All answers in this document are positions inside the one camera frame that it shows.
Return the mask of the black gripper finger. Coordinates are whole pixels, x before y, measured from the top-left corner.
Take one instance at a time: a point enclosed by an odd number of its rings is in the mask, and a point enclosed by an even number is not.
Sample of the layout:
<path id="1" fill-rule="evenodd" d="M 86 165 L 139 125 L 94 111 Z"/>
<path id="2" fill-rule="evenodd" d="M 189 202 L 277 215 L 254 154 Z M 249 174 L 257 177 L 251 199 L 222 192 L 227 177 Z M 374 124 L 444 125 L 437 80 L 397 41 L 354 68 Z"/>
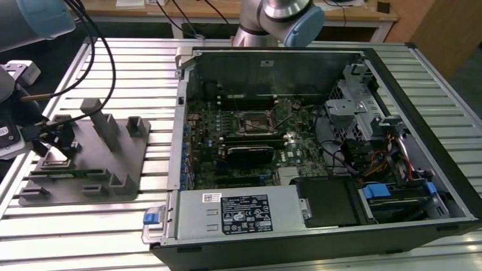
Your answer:
<path id="1" fill-rule="evenodd" d="M 52 147 L 58 148 L 67 158 L 72 158 L 76 154 L 76 147 L 72 146 L 75 140 L 74 128 L 78 127 L 75 121 L 66 124 L 54 123 L 55 128 L 51 129 Z"/>
<path id="2" fill-rule="evenodd" d="M 40 141 L 40 134 L 42 134 L 42 127 L 34 126 L 31 128 L 31 141 L 34 146 L 34 152 L 40 157 L 44 157 L 48 154 L 50 149 L 44 146 L 44 144 Z"/>

